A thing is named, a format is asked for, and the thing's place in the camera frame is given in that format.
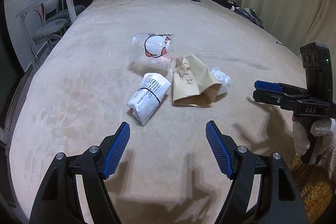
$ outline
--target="white chair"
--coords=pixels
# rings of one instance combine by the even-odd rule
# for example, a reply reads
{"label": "white chair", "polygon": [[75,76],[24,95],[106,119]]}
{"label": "white chair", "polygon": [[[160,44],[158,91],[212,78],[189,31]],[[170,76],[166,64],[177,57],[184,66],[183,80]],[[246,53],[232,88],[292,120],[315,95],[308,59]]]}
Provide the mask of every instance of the white chair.
{"label": "white chair", "polygon": [[[69,25],[71,25],[71,19],[68,9],[58,11],[58,4],[59,0],[48,0],[45,3],[43,3],[42,10],[44,10],[44,20],[46,20],[46,14],[51,13],[53,10],[56,9],[56,14],[49,17],[46,22],[52,22],[57,19],[64,18],[68,21]],[[75,6],[75,12],[78,16],[81,12],[83,12],[86,9],[84,5],[76,5]]]}
{"label": "white chair", "polygon": [[[58,10],[58,2],[59,0],[48,0],[41,5],[41,16],[40,11],[35,8],[28,12],[25,19],[25,27],[28,33],[28,37],[30,39],[30,48],[36,60],[36,63],[41,66],[41,61],[38,58],[36,52],[36,46],[46,42],[48,46],[49,53],[53,49],[53,46],[62,38],[62,29],[64,29],[68,25],[68,21],[66,19],[57,19],[51,22],[46,23],[46,15],[56,9]],[[38,22],[40,19],[40,27],[30,26],[30,21]]]}

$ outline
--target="beige blanket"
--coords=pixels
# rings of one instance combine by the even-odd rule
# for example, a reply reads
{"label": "beige blanket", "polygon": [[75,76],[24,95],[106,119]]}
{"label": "beige blanket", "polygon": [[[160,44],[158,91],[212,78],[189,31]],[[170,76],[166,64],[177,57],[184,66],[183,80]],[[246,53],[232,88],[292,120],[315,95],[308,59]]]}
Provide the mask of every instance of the beige blanket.
{"label": "beige blanket", "polygon": [[[175,57],[192,53],[219,67],[232,78],[231,89],[208,108],[173,106],[170,89],[143,127],[126,106],[148,72],[128,61],[137,32],[175,34]],[[17,121],[9,159],[23,211],[29,217],[56,153],[81,154],[126,121],[129,143],[105,182],[121,221],[214,223],[231,181],[206,140],[206,122],[255,153],[279,152],[287,164],[294,157],[292,113],[255,103],[256,80],[305,87],[305,72],[289,49],[231,10],[209,0],[96,0],[34,76]],[[250,206],[259,180],[254,184]],[[92,223],[81,182],[79,192]]]}

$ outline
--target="hand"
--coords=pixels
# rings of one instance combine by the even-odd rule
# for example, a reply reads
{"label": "hand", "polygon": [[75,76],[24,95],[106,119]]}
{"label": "hand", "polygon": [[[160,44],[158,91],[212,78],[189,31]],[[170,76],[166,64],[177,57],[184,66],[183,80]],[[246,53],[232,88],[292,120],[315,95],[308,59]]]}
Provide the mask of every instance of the hand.
{"label": "hand", "polygon": [[[292,117],[293,121],[293,140],[296,153],[304,155],[310,147],[307,133],[298,118]],[[310,133],[316,137],[322,137],[322,142],[316,147],[317,155],[323,154],[336,138],[336,122],[334,119],[320,119],[313,123]]]}

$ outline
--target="chair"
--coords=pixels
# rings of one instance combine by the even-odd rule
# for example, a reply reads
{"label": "chair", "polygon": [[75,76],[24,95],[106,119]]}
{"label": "chair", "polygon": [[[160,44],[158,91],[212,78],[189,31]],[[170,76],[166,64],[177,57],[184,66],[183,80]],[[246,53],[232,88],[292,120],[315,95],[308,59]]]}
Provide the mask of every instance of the chair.
{"label": "chair", "polygon": [[[25,19],[25,27],[26,31],[28,33],[29,39],[30,39],[30,47],[31,51],[34,55],[34,58],[39,66],[41,66],[41,61],[39,60],[39,57],[37,55],[37,52],[35,50],[35,46],[39,45],[43,42],[47,42],[49,53],[53,49],[53,46],[55,45],[55,42],[57,43],[62,37],[62,29],[64,29],[68,25],[68,20],[61,18],[57,20],[53,20],[51,22],[46,22],[45,18],[46,15],[54,10],[58,10],[58,2],[59,0],[48,0],[44,2],[41,5],[42,9],[42,15],[38,9],[33,9],[29,13],[27,13],[24,17]],[[27,27],[27,16],[30,13],[34,13],[35,15],[38,15],[38,18],[41,20],[41,27],[37,28],[36,30],[33,30],[32,35],[28,31]]]}
{"label": "chair", "polygon": [[[84,5],[76,5],[75,6],[76,15],[78,16],[85,9],[86,9],[86,7]],[[52,22],[54,20],[61,19],[61,18],[66,19],[68,21],[68,23],[71,24],[71,19],[70,19],[70,14],[69,14],[68,9],[57,12],[56,15],[53,15],[50,18],[48,18],[47,22]]]}

